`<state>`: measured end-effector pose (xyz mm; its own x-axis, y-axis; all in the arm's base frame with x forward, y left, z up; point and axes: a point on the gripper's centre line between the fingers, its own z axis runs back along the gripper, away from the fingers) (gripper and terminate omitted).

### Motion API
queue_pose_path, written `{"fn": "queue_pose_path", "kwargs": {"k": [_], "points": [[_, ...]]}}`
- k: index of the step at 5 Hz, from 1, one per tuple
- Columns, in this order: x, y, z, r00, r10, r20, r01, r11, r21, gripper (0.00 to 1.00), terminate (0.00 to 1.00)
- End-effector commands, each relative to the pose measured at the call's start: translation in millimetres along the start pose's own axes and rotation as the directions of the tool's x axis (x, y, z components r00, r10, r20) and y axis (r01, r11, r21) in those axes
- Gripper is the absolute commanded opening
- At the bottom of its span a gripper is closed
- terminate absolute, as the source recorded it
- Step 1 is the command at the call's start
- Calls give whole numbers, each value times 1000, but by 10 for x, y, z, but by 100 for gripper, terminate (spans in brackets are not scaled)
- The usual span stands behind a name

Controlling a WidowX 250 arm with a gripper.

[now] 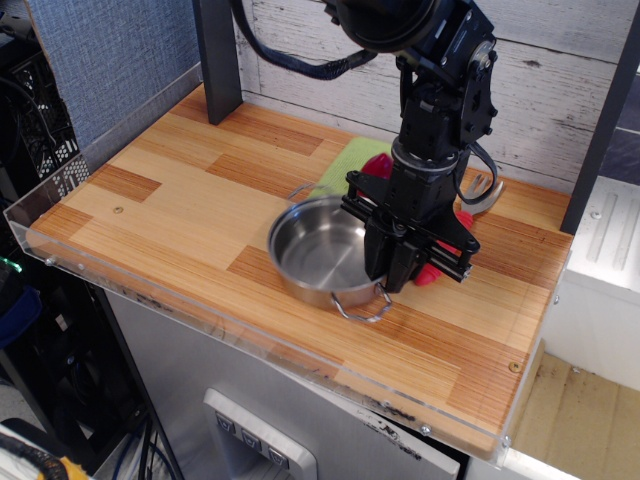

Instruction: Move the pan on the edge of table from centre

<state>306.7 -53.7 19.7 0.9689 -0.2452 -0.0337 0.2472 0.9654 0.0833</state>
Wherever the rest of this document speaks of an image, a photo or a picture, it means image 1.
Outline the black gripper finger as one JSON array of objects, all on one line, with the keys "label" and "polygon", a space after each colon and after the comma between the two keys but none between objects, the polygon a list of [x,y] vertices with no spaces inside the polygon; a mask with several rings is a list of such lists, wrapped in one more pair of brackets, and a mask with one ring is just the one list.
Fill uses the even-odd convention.
[{"label": "black gripper finger", "polygon": [[397,243],[392,251],[385,289],[388,293],[400,293],[406,283],[413,280],[425,263],[423,252],[407,242]]},{"label": "black gripper finger", "polygon": [[384,222],[368,222],[365,228],[365,271],[371,280],[385,276],[389,270],[395,237]]}]

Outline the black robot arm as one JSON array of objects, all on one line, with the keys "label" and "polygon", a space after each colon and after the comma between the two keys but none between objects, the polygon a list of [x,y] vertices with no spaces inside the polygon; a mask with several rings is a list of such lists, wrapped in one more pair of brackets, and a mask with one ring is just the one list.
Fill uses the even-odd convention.
[{"label": "black robot arm", "polygon": [[385,279],[389,293],[425,264],[462,281],[480,244],[453,204],[471,154],[495,166],[478,144],[497,114],[492,23],[473,1],[329,1],[326,10],[366,51],[395,55],[400,71],[402,123],[389,178],[346,176],[342,207],[364,222],[367,275]]}]

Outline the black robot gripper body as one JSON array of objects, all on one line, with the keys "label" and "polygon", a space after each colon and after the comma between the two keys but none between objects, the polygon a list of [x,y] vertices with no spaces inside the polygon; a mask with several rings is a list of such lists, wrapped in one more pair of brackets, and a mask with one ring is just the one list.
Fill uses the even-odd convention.
[{"label": "black robot gripper body", "polygon": [[462,282],[480,244],[456,218],[453,204],[467,167],[465,159],[442,172],[419,171],[396,161],[389,179],[350,171],[342,208],[366,224],[384,222],[395,245],[417,246],[425,263]]}]

